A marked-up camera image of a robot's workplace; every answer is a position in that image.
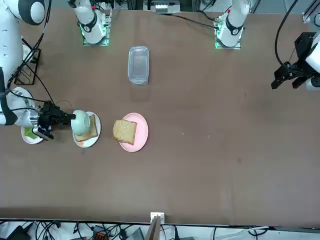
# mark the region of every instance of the green food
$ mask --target green food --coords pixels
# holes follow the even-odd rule
[[[35,135],[35,134],[32,132],[32,127],[25,127],[25,128],[24,128],[24,135],[25,135],[26,137],[32,138],[33,140],[38,138],[38,136]]]

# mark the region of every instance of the white plate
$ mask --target white plate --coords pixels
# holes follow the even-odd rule
[[[21,127],[21,136],[22,136],[22,139],[27,144],[38,144],[44,140],[43,138],[41,138],[39,136],[36,139],[32,139],[31,137],[25,136],[25,128],[23,126]]]
[[[95,116],[95,126],[96,126],[96,130],[98,131],[98,136],[90,138],[90,139],[88,139],[86,141],[78,142],[76,140],[76,136],[72,132],[72,136],[73,136],[73,140],[74,140],[75,144],[77,144],[81,148],[89,148],[89,147],[91,147],[93,144],[96,143],[96,141],[98,140],[98,138],[100,136],[100,133],[101,133],[101,122],[100,122],[99,117],[95,113],[93,113],[91,111],[87,111],[86,113],[89,115],[89,117],[92,116],[92,115]]]

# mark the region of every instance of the pink plate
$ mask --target pink plate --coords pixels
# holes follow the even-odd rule
[[[148,139],[149,128],[147,121],[142,115],[135,112],[129,113],[123,118],[123,120],[135,122],[137,124],[135,130],[134,145],[124,142],[120,142],[120,145],[124,150],[128,152],[137,152],[144,147]]]

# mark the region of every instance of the metal stand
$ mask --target metal stand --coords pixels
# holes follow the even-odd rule
[[[32,49],[32,47],[28,44],[28,42],[22,38],[23,43],[25,44],[25,47],[28,47],[29,50]],[[29,52],[26,53],[26,56],[23,56],[24,61],[27,62],[25,67],[21,69],[21,71],[14,77],[14,84],[17,86],[30,86],[34,85],[36,81],[36,74],[38,72],[39,67],[39,59],[41,55],[41,49],[37,48],[33,51],[31,56],[28,59],[25,59],[28,56]],[[34,73],[32,72],[32,67],[28,65],[28,63],[35,65],[34,67]]]

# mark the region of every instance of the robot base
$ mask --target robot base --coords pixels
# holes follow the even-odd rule
[[[110,11],[110,15],[105,15],[105,24],[101,26],[102,31],[105,33],[105,36],[99,41],[98,43],[92,44],[89,43],[83,33],[83,29],[80,27],[83,37],[83,46],[109,46],[110,43],[110,26],[111,26],[111,17],[112,17],[112,10]]]

